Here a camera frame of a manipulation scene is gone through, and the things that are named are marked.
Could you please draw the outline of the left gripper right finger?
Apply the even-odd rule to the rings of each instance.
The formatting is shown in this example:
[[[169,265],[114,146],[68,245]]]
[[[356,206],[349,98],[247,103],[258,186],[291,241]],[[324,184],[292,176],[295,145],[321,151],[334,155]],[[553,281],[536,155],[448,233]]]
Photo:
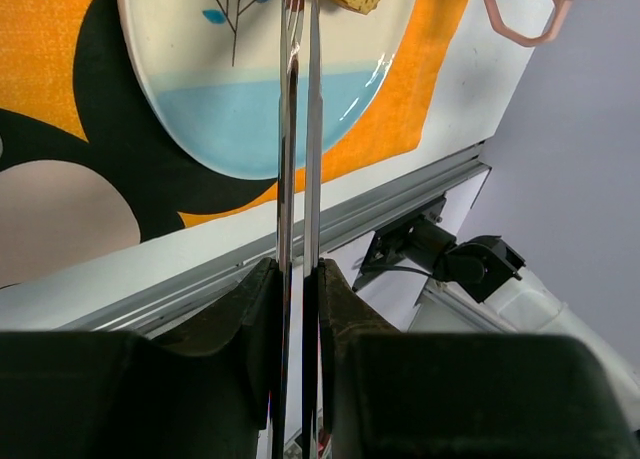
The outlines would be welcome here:
[[[565,336],[403,333],[319,266],[336,458],[635,458],[604,368]]]

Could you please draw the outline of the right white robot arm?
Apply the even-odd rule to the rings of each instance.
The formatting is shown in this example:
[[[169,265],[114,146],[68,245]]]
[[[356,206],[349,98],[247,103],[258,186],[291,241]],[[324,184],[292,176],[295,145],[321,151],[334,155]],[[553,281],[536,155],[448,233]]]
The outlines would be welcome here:
[[[450,241],[437,253],[435,277],[459,285],[479,305],[514,330],[567,335],[582,341],[604,366],[613,385],[630,397],[639,395],[639,376],[599,334],[557,299],[499,236]]]

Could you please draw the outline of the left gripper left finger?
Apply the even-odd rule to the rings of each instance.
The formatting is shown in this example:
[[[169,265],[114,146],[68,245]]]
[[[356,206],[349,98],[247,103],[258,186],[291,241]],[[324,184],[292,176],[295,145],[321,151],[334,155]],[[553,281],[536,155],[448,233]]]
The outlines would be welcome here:
[[[260,261],[178,327],[5,332],[5,458],[252,458],[277,355],[277,266]]]

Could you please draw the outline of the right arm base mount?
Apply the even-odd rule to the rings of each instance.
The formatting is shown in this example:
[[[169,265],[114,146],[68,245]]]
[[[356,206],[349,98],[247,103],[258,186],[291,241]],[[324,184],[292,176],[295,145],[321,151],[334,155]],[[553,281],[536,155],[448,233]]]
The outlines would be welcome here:
[[[432,272],[439,257],[457,242],[453,234],[440,227],[446,202],[446,196],[440,195],[378,229],[358,263],[353,291],[362,290],[384,272],[399,270],[399,263],[405,259]]]

